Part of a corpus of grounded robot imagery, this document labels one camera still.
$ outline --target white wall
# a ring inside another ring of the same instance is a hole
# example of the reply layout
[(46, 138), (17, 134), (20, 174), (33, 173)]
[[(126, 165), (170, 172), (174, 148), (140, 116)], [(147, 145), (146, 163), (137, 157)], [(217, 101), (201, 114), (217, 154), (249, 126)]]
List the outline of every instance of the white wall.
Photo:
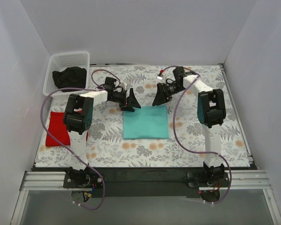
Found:
[(225, 62), (254, 160), (281, 213), (281, 0), (257, 0)]
[(49, 53), (19, 0), (0, 0), (0, 225), (10, 223), (41, 134)]
[(255, 0), (21, 0), (50, 54), (91, 63), (224, 62)]

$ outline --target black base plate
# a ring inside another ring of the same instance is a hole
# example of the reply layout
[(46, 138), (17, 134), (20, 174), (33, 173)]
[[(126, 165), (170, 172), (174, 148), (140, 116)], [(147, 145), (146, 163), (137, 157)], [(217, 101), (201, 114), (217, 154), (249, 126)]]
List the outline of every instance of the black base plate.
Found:
[(65, 179), (64, 179), (64, 185), (63, 187), (64, 188), (92, 188), (93, 187), (93, 184), (96, 186), (96, 189), (98, 188), (102, 188), (103, 185), (102, 185), (102, 182), (98, 182), (98, 179), (99, 179), (99, 176), (98, 174), (96, 173), (91, 173), (89, 175), (89, 178), (90, 178), (90, 182), (89, 184), (85, 184), (85, 185), (77, 185), (77, 183), (72, 180), (70, 178), (70, 176), (68, 174), (65, 175)]
[[(188, 186), (190, 188), (210, 187), (207, 183), (199, 181), (200, 175), (201, 172), (197, 172), (197, 171), (187, 173), (187, 181), (188, 181)], [(228, 187), (229, 186), (228, 174), (225, 172), (224, 178), (219, 181), (221, 183), (221, 187)]]

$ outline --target red cloth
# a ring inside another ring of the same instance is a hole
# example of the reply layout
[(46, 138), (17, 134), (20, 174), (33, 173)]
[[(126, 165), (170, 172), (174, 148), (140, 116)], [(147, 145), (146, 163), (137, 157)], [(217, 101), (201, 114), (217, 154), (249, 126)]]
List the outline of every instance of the red cloth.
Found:
[[(64, 113), (63, 112), (51, 112), (50, 113), (50, 122), (49, 122), (49, 132), (53, 134), (60, 142), (64, 145), (70, 145), (70, 137), (67, 132), (67, 127), (63, 123)], [(46, 146), (60, 146), (51, 136), (47, 134), (46, 137)]]

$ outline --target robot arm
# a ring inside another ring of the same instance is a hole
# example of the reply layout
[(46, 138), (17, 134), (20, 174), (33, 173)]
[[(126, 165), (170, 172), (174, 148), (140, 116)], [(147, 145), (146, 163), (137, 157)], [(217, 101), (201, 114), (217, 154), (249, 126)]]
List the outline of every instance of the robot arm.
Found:
[[(197, 75), (193, 72), (185, 72), (183, 67), (173, 70), (175, 81), (171, 83), (158, 83), (157, 94), (153, 106), (169, 102), (172, 95), (185, 90)], [(165, 80), (162, 73), (157, 77)], [(224, 94), (221, 89), (212, 89), (197, 80), (190, 90), (198, 99), (197, 115), (202, 124), (205, 135), (205, 151), (221, 154), (221, 125), (226, 118)], [(217, 182), (224, 176), (224, 165), (222, 159), (215, 154), (206, 154), (204, 159), (204, 179), (209, 183)]]
[[(71, 94), (69, 96), (65, 114), (64, 124), (70, 137), (71, 149), (85, 163), (88, 163), (86, 156), (86, 136), (90, 128), (93, 108), (106, 101), (119, 103), (122, 111), (134, 112), (135, 108), (141, 108), (135, 98), (133, 89), (131, 88), (129, 97), (127, 97), (126, 84), (116, 87), (116, 79), (106, 77), (105, 83), (102, 85), (104, 90), (88, 92), (85, 94)], [(76, 157), (72, 157), (70, 167), (75, 170), (84, 170), (86, 166), (81, 163)]]

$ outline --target wire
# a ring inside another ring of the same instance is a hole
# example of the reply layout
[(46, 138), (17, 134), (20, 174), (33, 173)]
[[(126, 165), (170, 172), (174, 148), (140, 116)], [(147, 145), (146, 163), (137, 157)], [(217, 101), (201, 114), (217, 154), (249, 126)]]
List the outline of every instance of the wire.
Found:
[(95, 80), (94, 80), (94, 73), (95, 73), (95, 72), (98, 72), (98, 71), (104, 71), (104, 72), (107, 72), (107, 73), (111, 74), (111, 75), (114, 76), (114, 77), (117, 79), (117, 81), (121, 84), (121, 80), (120, 80), (117, 76), (115, 76), (112, 72), (110, 72), (110, 71), (108, 71), (108, 70), (106, 70), (106, 69), (96, 69), (96, 70), (94, 70), (94, 71), (92, 72), (92, 74), (90, 75), (90, 78), (92, 79), (93, 83), (94, 83), (95, 85), (97, 85), (99, 88), (104, 88), (104, 87), (101, 86), (101, 85), (99, 85), (99, 84), (97, 84), (97, 82), (95, 82)]
[(165, 82), (166, 82), (166, 84), (172, 84), (172, 83), (174, 83), (175, 81), (174, 80), (172, 80), (172, 79), (170, 79), (170, 78), (167, 78), (166, 80), (165, 80)]
[(84, 186), (78, 185), (78, 186), (81, 187), (81, 188), (85, 188), (85, 187), (87, 187), (89, 185), (89, 183), (90, 183), (90, 177), (89, 177), (89, 181), (88, 181), (88, 183), (86, 185), (84, 185)]
[(101, 91), (101, 90), (94, 90), (94, 89), (84, 89), (84, 88), (60, 88), (58, 90), (55, 90), (53, 92), (51, 92), (49, 95), (46, 96), (46, 98), (44, 99), (43, 103), (42, 103), (42, 107), (41, 107), (41, 113), (40, 113), (40, 117), (41, 117), (41, 123), (42, 123), (42, 126), (44, 128), (44, 130), (47, 132), (47, 134), (52, 137), (58, 144), (60, 144), (61, 146), (63, 146), (64, 148), (66, 148), (70, 153), (72, 153), (82, 164), (84, 164), (85, 166), (87, 166), (89, 169), (91, 169), (92, 171), (94, 171), (96, 174), (98, 174), (98, 176), (102, 179), (102, 186), (103, 186), (103, 195), (102, 195), (102, 199), (101, 199), (101, 202), (98, 204), (97, 207), (95, 208), (91, 208), (87, 205), (83, 205), (83, 204), (80, 204), (78, 202), (74, 202), (76, 203), (77, 205), (79, 206), (82, 206), (88, 210), (97, 210), (101, 207), (103, 201), (104, 201), (104, 198), (105, 198), (105, 182), (104, 182), (104, 179), (102, 177), (102, 175), (93, 167), (91, 167), (90, 165), (88, 165), (87, 163), (85, 163), (78, 155), (76, 155), (69, 147), (67, 147), (66, 145), (64, 145), (62, 142), (60, 142), (56, 137), (54, 137), (53, 134), (51, 134), (48, 129), (46, 128), (46, 125), (44, 123), (44, 119), (43, 119), (43, 114), (44, 114), (44, 106), (45, 106), (45, 103), (46, 101), (51, 97), (52, 94), (58, 92), (58, 91), (61, 91), (61, 90), (88, 90), (88, 91)]
[[(169, 68), (173, 68), (173, 67), (176, 68), (176, 67), (178, 67), (178, 66), (169, 66), (169, 67), (166, 67), (165, 69), (163, 69), (163, 71), (165, 71), (166, 69), (169, 69)], [(179, 103), (180, 103), (180, 101), (181, 101), (183, 95), (187, 92), (187, 90), (190, 89), (190, 87), (197, 81), (197, 79), (201, 77), (200, 74), (198, 74), (197, 72), (195, 72), (195, 71), (193, 71), (193, 70), (191, 70), (191, 69), (189, 69), (189, 68), (184, 68), (184, 69), (187, 69), (187, 70), (193, 72), (195, 75), (197, 75), (197, 77), (196, 77), (196, 79), (194, 79), (193, 82), (191, 82), (191, 84), (182, 92), (182, 94), (180, 95), (180, 97), (179, 97), (179, 99), (178, 99), (178, 101), (177, 101), (177, 104), (176, 104), (176, 106), (175, 106), (174, 116), (173, 116), (173, 131), (174, 131), (174, 136), (175, 136), (175, 139), (176, 139), (177, 143), (178, 143), (178, 144), (180, 145), (180, 147), (183, 148), (185, 151), (188, 151), (188, 152), (194, 153), (194, 154), (215, 154), (215, 155), (218, 155), (220, 158), (222, 158), (222, 160), (224, 160), (224, 162), (226, 163), (227, 168), (228, 168), (228, 170), (229, 170), (229, 174), (230, 174), (230, 181), (229, 181), (229, 185), (228, 185), (227, 191), (226, 191), (226, 193), (224, 194), (224, 196), (223, 196), (220, 200), (218, 200), (218, 201), (216, 201), (216, 202), (209, 202), (210, 204), (217, 204), (217, 203), (222, 202), (222, 201), (226, 198), (226, 196), (227, 196), (227, 194), (229, 193), (230, 188), (231, 188), (231, 183), (232, 183), (232, 171), (231, 171), (231, 167), (229, 166), (228, 161), (224, 158), (224, 156), (220, 155), (219, 153), (217, 153), (217, 152), (215, 152), (215, 151), (192, 151), (192, 150), (187, 149), (187, 148), (184, 147), (183, 144), (179, 141), (179, 139), (178, 139), (178, 137), (177, 137), (177, 133), (176, 133), (175, 119), (176, 119), (176, 114), (177, 114), (177, 109), (178, 109)]]
[(217, 188), (216, 191), (220, 190), (220, 187), (221, 187), (221, 183), (219, 182), (219, 187)]

